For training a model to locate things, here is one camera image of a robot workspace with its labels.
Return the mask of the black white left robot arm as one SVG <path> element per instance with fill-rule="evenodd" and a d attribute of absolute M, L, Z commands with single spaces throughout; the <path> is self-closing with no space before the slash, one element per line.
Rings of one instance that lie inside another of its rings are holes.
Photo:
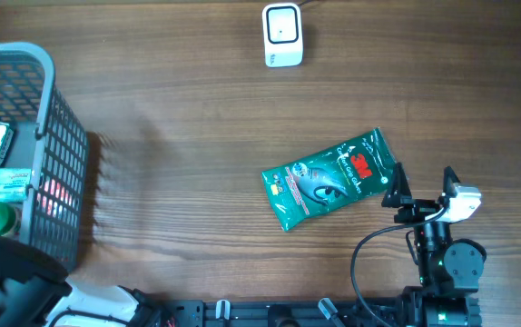
<path fill-rule="evenodd" d="M 73 281 L 48 254 L 0 236 L 0 327 L 172 326 L 147 294 Z"/>

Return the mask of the red Nescafe sachet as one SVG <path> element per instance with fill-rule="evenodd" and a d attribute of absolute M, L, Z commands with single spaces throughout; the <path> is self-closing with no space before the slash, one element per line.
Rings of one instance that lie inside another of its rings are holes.
<path fill-rule="evenodd" d="M 36 204 L 39 209 L 53 218 L 63 219 L 73 204 L 73 196 L 55 179 L 46 179 L 39 188 Z"/>

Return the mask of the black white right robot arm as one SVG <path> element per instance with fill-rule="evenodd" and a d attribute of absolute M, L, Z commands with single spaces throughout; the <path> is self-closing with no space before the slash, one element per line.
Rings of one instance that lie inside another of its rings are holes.
<path fill-rule="evenodd" d="M 482 193 L 444 169 L 442 194 L 436 200 L 412 196 L 397 163 L 381 205 L 396 208 L 394 223 L 406 229 L 408 250 L 418 267 L 420 285 L 408 286 L 396 299 L 392 321 L 398 326 L 479 326 L 476 299 L 487 259 L 486 249 L 470 239 L 452 238 L 450 227 L 470 218 Z"/>

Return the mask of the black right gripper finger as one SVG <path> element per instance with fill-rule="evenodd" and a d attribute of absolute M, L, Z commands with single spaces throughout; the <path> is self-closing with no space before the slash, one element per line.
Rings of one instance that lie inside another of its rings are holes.
<path fill-rule="evenodd" d="M 447 166 L 444 169 L 443 176 L 443 193 L 445 196 L 455 196 L 457 191 L 456 187 L 459 185 L 460 180 L 457 177 L 451 166 Z"/>
<path fill-rule="evenodd" d="M 381 206 L 385 208 L 400 208 L 413 204 L 413 197 L 408 185 L 402 163 L 396 163 L 391 182 L 381 202 Z"/>

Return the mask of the light green wipes packet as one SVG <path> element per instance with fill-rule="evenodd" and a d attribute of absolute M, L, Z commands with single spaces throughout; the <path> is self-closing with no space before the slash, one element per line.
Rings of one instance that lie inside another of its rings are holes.
<path fill-rule="evenodd" d="M 0 168 L 0 202 L 20 203 L 27 198 L 30 168 Z"/>

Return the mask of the green 3M gloves packet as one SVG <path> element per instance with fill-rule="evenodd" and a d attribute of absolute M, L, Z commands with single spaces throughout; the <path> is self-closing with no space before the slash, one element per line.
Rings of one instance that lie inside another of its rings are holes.
<path fill-rule="evenodd" d="M 283 231 L 384 193 L 397 161 L 378 128 L 265 170 L 262 181 Z"/>

